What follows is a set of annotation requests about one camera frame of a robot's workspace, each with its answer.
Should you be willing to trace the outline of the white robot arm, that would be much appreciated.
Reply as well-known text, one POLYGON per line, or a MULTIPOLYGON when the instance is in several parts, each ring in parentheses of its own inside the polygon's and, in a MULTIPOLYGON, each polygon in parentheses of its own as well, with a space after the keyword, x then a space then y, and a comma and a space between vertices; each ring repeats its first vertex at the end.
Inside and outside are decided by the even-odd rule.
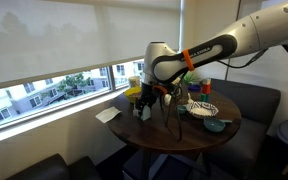
POLYGON ((152 106, 152 87, 169 84, 181 74, 227 58, 262 52, 282 45, 288 52, 288 0, 249 14, 232 23, 210 40, 180 53, 164 42, 147 46, 142 76, 142 95, 136 108, 152 106))

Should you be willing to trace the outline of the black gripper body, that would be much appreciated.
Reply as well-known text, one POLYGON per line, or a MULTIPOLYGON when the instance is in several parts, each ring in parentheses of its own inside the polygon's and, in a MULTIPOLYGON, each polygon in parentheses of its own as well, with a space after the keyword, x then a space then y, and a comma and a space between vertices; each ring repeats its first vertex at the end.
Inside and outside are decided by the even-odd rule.
POLYGON ((151 108, 155 104, 158 95, 159 90, 156 86, 142 84, 141 96, 135 104, 136 109, 142 112, 145 106, 151 108))

